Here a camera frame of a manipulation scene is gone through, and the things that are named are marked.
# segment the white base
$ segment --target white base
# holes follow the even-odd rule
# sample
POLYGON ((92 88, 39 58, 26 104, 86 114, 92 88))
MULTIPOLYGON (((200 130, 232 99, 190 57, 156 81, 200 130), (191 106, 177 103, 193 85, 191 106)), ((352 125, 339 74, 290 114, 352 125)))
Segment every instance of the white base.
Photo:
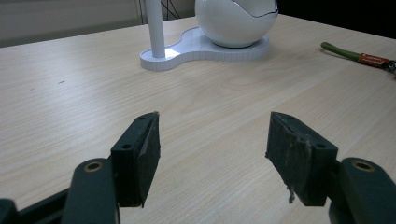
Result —
POLYGON ((264 36, 249 47, 228 49, 215 45, 201 28, 194 27, 185 31, 176 44, 165 47, 165 57, 154 58, 152 50, 148 49, 140 54, 140 63, 149 71, 166 71, 196 60, 243 62, 263 57, 268 45, 268 38, 264 36))

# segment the wooden table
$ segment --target wooden table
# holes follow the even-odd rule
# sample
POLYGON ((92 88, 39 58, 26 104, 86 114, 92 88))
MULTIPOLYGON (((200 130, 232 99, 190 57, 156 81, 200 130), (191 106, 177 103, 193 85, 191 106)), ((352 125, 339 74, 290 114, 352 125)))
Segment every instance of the wooden table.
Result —
MULTIPOLYGON (((178 41, 195 18, 164 24, 178 41)), ((271 111, 293 115, 396 180, 396 81, 323 51, 322 41, 396 58, 396 40, 279 15, 265 58, 140 67, 138 26, 0 49, 0 197, 19 209, 68 188, 139 115, 160 112, 162 157, 146 206, 122 223, 329 223, 328 205, 289 204, 264 158, 271 111)))

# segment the green strap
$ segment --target green strap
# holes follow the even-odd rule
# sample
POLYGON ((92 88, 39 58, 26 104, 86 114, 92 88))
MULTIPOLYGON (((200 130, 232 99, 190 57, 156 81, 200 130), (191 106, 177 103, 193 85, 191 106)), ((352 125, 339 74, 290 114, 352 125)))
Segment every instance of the green strap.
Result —
POLYGON ((349 50, 345 50, 345 49, 339 49, 336 46, 329 44, 327 42, 323 42, 320 44, 324 49, 331 51, 333 53, 336 53, 338 55, 341 55, 343 57, 346 57, 350 60, 353 60, 355 62, 358 61, 359 57, 361 56, 359 53, 355 53, 349 50))

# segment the orange label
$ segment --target orange label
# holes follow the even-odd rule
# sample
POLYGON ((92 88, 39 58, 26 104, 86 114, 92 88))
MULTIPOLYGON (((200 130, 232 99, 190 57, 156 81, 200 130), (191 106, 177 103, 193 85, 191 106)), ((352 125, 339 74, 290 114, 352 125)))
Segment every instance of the orange label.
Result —
POLYGON ((374 67, 382 67, 384 63, 389 63, 389 60, 363 53, 359 57, 358 63, 365 63, 374 67))

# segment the white pole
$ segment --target white pole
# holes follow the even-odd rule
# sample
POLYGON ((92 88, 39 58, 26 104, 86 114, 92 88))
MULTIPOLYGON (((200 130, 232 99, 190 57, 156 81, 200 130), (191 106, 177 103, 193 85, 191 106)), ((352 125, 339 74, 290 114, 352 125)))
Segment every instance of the white pole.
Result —
POLYGON ((165 57, 165 41, 163 39, 163 12, 161 0, 146 0, 148 28, 151 40, 152 57, 165 57))

